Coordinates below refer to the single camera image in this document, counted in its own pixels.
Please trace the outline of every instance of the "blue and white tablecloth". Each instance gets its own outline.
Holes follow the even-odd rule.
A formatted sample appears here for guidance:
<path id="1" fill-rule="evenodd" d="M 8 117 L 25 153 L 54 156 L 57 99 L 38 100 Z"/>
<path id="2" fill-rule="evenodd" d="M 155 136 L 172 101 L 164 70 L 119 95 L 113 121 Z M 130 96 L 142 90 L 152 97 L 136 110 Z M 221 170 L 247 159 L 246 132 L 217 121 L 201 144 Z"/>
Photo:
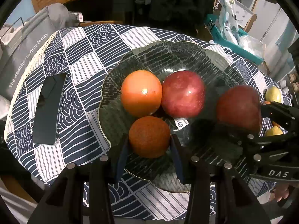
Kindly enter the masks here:
<path id="1" fill-rule="evenodd" d="M 29 172 L 51 184 L 70 163 L 86 164 L 109 150 L 97 122 L 101 87 L 109 70 L 116 67 L 128 51 L 157 40 L 191 41 L 222 55 L 254 87 L 261 100 L 265 90 L 277 84 L 256 66 L 230 49 L 209 44 L 184 34 L 148 27 L 92 25 L 55 32 L 28 65 L 17 87 L 6 122 L 4 137 L 13 155 Z M 32 127 L 38 97 L 46 77 L 66 72 L 57 124 L 58 143 L 32 142 Z M 290 98 L 282 92 L 285 104 Z M 262 133 L 271 127 L 263 119 Z M 246 175 L 241 160 L 237 170 Z M 272 182 L 246 181 L 256 195 L 272 188 Z M 180 219 L 186 215 L 189 193 L 170 193 L 124 173 L 122 180 L 110 186 L 113 214 L 136 219 Z M 211 186 L 210 214 L 215 214 L 215 186 Z M 84 185 L 84 205 L 88 206 L 88 183 Z"/>

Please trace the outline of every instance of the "tablecloth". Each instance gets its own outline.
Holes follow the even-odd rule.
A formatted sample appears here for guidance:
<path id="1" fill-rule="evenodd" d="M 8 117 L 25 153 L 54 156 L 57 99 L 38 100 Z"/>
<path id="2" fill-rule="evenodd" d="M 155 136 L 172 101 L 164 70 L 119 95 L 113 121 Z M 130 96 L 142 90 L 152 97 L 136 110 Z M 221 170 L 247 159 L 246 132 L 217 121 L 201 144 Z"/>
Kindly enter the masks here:
<path id="1" fill-rule="evenodd" d="M 86 164 L 106 154 L 109 145 L 97 122 L 103 80 L 125 53 L 157 40 L 190 41 L 218 52 L 236 73 L 241 74 L 247 85 L 258 91 L 261 101 L 267 88 L 278 86 L 255 65 L 230 49 L 173 31 L 116 24 L 62 29 L 55 32 L 35 54 L 11 103 L 4 137 L 20 164 L 44 183 L 51 184 L 68 163 Z M 43 82 L 46 77 L 62 72 L 66 72 L 67 77 L 57 123 L 58 143 L 34 144 L 32 127 Z M 282 102 L 291 104 L 284 92 Z M 261 135 L 270 127 L 271 121 L 263 119 Z M 242 176 L 246 176 L 245 166 L 244 159 L 236 166 Z M 257 196 L 271 189 L 274 184 L 248 177 L 245 180 Z M 189 193 L 166 192 L 124 173 L 118 184 L 110 186 L 110 197 L 115 216 L 173 220 L 186 215 Z M 86 182 L 83 203 L 88 206 L 88 202 Z M 215 214 L 213 185 L 210 214 Z"/>

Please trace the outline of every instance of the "teal plastic bin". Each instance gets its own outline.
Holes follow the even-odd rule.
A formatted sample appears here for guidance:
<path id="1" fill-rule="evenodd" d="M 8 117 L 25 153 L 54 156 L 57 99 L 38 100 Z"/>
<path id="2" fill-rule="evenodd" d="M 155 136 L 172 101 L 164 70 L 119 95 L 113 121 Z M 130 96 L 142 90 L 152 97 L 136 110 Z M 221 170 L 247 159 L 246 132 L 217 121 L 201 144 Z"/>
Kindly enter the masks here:
<path id="1" fill-rule="evenodd" d="M 240 55 L 241 57 L 246 58 L 257 65 L 260 65 L 264 61 L 262 58 L 251 54 L 247 50 L 244 50 L 240 46 L 235 45 L 222 37 L 219 29 L 217 28 L 217 26 L 215 26 L 215 21 L 217 18 L 218 17 L 213 14 L 208 14 L 206 20 L 204 21 L 205 25 L 208 27 L 210 33 L 213 36 L 214 43 L 230 48 L 233 52 Z M 243 36 L 247 35 L 247 33 L 243 29 L 239 28 L 239 35 Z"/>

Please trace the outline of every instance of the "apple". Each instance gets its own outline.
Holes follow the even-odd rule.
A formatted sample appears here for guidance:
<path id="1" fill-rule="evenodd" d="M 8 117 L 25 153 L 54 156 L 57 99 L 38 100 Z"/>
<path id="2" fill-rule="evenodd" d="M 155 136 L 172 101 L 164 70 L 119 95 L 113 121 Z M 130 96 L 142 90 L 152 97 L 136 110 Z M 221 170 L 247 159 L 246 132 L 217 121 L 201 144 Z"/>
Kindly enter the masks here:
<path id="1" fill-rule="evenodd" d="M 197 116 L 204 106 L 204 82 L 193 71 L 177 71 L 162 84 L 161 105 L 173 118 Z"/>
<path id="2" fill-rule="evenodd" d="M 217 120 L 259 133 L 262 116 L 260 97 L 251 86 L 238 85 L 222 94 L 216 106 Z"/>

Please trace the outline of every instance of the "lemon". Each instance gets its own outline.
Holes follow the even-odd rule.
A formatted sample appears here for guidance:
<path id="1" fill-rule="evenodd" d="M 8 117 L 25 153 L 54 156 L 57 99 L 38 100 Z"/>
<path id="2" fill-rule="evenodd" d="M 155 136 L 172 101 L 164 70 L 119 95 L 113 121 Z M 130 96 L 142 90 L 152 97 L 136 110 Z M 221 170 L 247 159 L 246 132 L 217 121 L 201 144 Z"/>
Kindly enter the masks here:
<path id="1" fill-rule="evenodd" d="M 280 103 L 281 102 L 281 93 L 277 87 L 270 87 L 266 91 L 266 100 L 267 101 L 275 101 Z"/>
<path id="2" fill-rule="evenodd" d="M 273 126 L 271 129 L 267 130 L 265 136 L 276 136 L 282 135 L 283 132 L 277 126 Z"/>

